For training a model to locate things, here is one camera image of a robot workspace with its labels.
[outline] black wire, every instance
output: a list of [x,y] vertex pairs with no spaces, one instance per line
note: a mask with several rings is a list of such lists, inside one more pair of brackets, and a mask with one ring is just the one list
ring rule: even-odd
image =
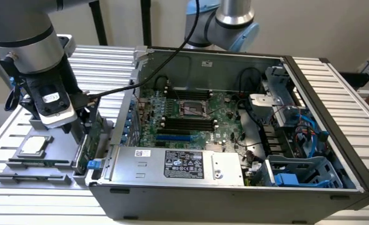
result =
[[129,86],[125,86],[123,88],[117,88],[117,89],[113,89],[113,90],[109,90],[109,91],[105,91],[105,92],[101,92],[99,94],[95,94],[95,95],[89,95],[89,98],[91,99],[95,99],[95,98],[100,98],[105,95],[109,95],[109,94],[113,94],[116,92],[120,92],[120,91],[124,91],[124,90],[129,90],[129,89],[133,89],[133,88],[139,88],[140,86],[145,85],[145,83],[152,79],[152,77],[160,72],[160,70],[164,68],[164,66],[168,64],[168,62],[172,60],[172,58],[179,54],[179,52],[183,50],[185,44],[188,43],[188,41],[191,40],[191,37],[195,33],[195,30],[196,30],[196,26],[197,26],[197,22],[198,22],[198,16],[200,16],[200,0],[196,0],[196,8],[197,8],[197,13],[196,13],[196,18],[195,18],[195,23],[193,23],[193,27],[192,27],[192,30],[189,32],[189,35],[188,37],[185,38],[183,44],[180,45],[180,47],[176,49],[176,51],[172,53],[172,55],[168,57],[168,59],[161,63],[161,65],[157,67],[157,69],[152,72],[152,74],[141,81],[139,82],[137,84],[135,85],[129,85]]
[[238,143],[238,138],[241,137],[241,135],[234,139],[234,143],[238,145],[238,146],[241,146],[241,147],[252,147],[252,146],[254,146],[254,145],[257,145],[257,144],[262,144],[262,142],[257,142],[257,143],[253,143],[253,144],[250,144],[250,145],[242,145],[242,144],[240,144]]
[[245,71],[248,70],[256,70],[258,73],[260,73],[260,76],[262,75],[261,71],[254,68],[254,67],[248,67],[248,68],[244,68],[240,73],[238,73],[238,94],[241,94],[241,77],[242,77],[242,74],[245,73]]
[[157,86],[157,81],[159,79],[164,77],[167,80],[169,80],[168,76],[165,74],[163,75],[159,75],[156,78],[155,78],[155,81],[153,81],[153,90],[156,89],[156,86]]

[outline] label sticker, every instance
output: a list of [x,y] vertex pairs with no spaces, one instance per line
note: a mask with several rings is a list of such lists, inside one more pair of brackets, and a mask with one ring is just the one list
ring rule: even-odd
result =
[[213,64],[212,61],[202,61],[201,62],[202,67],[212,67],[212,64]]
[[165,151],[164,176],[168,178],[204,179],[202,152]]
[[152,151],[151,150],[136,150],[135,156],[136,157],[151,157]]
[[44,103],[55,102],[56,100],[60,99],[60,94],[57,92],[55,92],[49,95],[43,96],[41,98],[43,98]]

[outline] blue pcie slot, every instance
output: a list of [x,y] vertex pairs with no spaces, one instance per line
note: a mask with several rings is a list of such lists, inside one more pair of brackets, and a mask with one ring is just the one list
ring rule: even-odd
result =
[[184,135],[157,135],[156,140],[191,142],[192,137]]

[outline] power supply label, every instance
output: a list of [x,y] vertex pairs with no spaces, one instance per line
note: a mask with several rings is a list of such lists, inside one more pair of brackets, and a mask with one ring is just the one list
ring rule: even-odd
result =
[[164,176],[168,178],[204,179],[202,152],[165,151]]

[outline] motherboard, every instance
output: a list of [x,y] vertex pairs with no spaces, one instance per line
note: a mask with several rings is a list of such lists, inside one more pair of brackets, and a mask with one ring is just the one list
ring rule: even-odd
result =
[[228,92],[144,89],[141,147],[237,152],[238,99]]

